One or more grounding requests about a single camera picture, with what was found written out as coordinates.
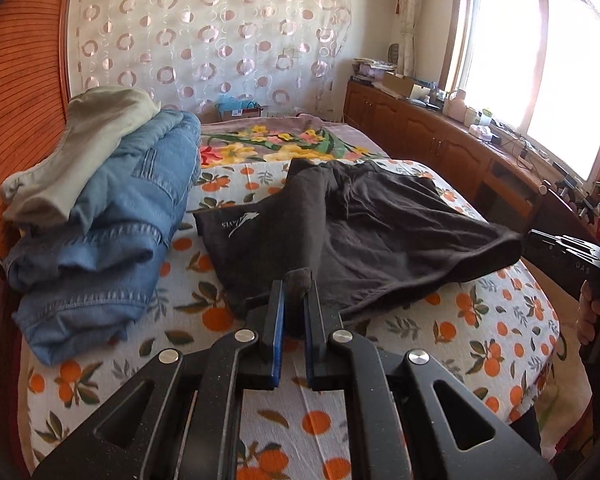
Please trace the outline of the person's right hand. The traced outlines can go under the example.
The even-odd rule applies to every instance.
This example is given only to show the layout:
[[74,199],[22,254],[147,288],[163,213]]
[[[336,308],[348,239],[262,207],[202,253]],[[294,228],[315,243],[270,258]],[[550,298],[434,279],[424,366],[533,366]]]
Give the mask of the person's right hand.
[[577,336],[582,346],[586,346],[595,337],[595,324],[600,318],[600,298],[593,297],[588,282],[584,282],[579,299],[579,317],[577,320]]

